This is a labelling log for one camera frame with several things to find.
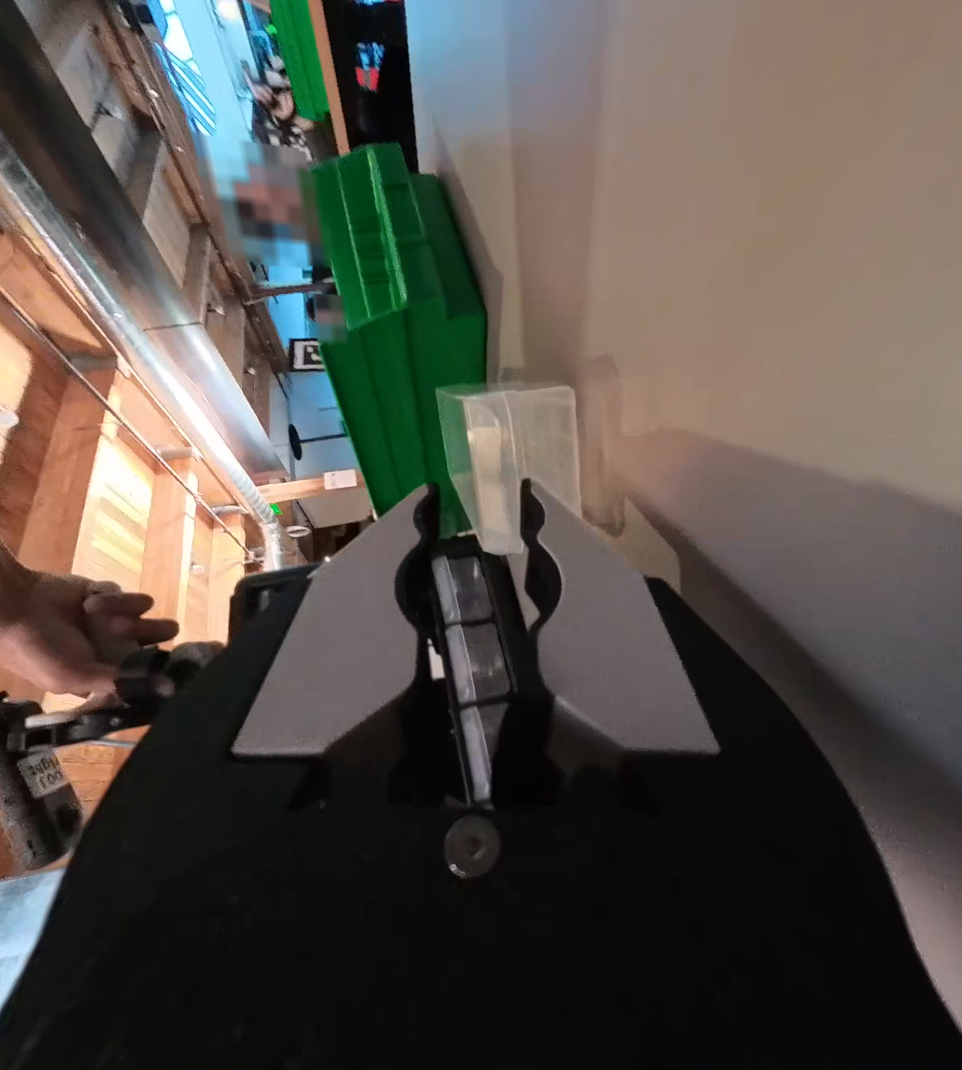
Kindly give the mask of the dark wall screen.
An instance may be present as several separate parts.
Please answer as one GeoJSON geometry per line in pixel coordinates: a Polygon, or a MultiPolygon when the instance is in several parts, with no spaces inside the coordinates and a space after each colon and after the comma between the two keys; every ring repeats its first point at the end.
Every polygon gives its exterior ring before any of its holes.
{"type": "Polygon", "coordinates": [[[404,2],[323,3],[349,146],[395,143],[419,169],[404,2]]]}

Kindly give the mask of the clear plastic drawer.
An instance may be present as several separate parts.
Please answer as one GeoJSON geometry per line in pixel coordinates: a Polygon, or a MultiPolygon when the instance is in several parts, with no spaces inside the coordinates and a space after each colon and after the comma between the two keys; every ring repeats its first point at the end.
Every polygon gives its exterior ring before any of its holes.
{"type": "Polygon", "coordinates": [[[453,385],[436,389],[447,474],[482,550],[515,555],[521,484],[539,485],[582,515],[577,399],[564,384],[453,385]]]}

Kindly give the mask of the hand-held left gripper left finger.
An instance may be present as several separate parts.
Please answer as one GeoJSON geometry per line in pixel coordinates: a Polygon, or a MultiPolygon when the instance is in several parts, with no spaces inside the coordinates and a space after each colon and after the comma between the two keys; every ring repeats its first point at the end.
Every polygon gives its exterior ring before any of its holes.
{"type": "Polygon", "coordinates": [[[439,491],[424,485],[314,571],[232,749],[251,764],[297,765],[293,802],[451,799],[438,531],[439,491]]]}

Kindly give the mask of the metal ceiling duct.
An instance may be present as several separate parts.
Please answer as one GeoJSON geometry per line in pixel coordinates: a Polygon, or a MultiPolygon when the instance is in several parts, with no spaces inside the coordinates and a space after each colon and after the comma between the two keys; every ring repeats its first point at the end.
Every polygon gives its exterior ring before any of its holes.
{"type": "Polygon", "coordinates": [[[140,381],[260,528],[262,568],[286,566],[284,529],[256,478],[280,470],[261,423],[97,148],[50,151],[41,179],[0,124],[0,204],[83,300],[140,381]]]}

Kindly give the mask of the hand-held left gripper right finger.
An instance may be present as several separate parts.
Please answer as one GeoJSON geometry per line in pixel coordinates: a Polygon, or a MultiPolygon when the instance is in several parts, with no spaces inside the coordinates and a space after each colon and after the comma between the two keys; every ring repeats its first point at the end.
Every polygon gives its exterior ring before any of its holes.
{"type": "Polygon", "coordinates": [[[551,699],[544,755],[567,775],[719,756],[647,578],[540,483],[520,501],[518,596],[551,699]]]}

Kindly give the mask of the green plastic bin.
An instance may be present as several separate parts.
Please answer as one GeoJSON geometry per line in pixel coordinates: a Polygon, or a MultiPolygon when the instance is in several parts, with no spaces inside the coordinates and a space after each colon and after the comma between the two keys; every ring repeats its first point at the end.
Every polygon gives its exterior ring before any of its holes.
{"type": "Polygon", "coordinates": [[[486,342],[486,314],[451,317],[428,304],[320,342],[377,515],[436,484],[440,536],[469,531],[447,472],[437,391],[482,384],[486,342]]]}
{"type": "Polygon", "coordinates": [[[329,118],[329,96],[307,1],[271,1],[271,21],[295,100],[297,114],[329,118]]]}
{"type": "Polygon", "coordinates": [[[486,327],[446,193],[434,174],[409,169],[401,146],[361,147],[315,167],[309,178],[346,328],[432,301],[448,318],[486,327]]]}

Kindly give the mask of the person's right hand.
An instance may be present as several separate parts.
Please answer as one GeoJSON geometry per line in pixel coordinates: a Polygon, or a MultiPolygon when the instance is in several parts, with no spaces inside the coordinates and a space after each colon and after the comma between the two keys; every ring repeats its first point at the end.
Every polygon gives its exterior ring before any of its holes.
{"type": "Polygon", "coordinates": [[[180,633],[179,622],[153,614],[153,603],[114,583],[36,572],[12,638],[14,671],[46,692],[111,696],[129,656],[180,633]]]}

